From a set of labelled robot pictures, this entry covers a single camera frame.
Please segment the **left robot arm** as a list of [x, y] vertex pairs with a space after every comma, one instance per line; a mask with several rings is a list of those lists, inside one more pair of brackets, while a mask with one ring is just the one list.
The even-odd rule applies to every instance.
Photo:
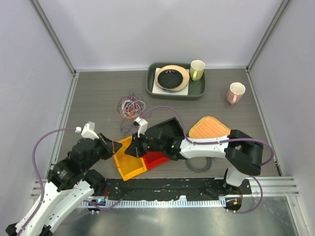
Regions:
[[95, 139], [82, 138], [67, 158], [49, 171], [46, 184], [28, 214], [6, 228], [9, 236], [51, 236], [74, 208], [87, 197], [100, 196], [106, 180], [91, 167], [99, 160], [111, 158], [121, 143], [107, 139], [101, 133]]

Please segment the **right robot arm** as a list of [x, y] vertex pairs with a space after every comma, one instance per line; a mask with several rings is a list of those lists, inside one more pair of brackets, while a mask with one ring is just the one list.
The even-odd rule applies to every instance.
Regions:
[[148, 152], [161, 152], [170, 160], [199, 157], [223, 158], [230, 164], [224, 174], [222, 188], [227, 194], [239, 190], [247, 177], [261, 174], [263, 144], [240, 130], [216, 138], [193, 139], [164, 133], [145, 136], [134, 134], [125, 154], [142, 157]]

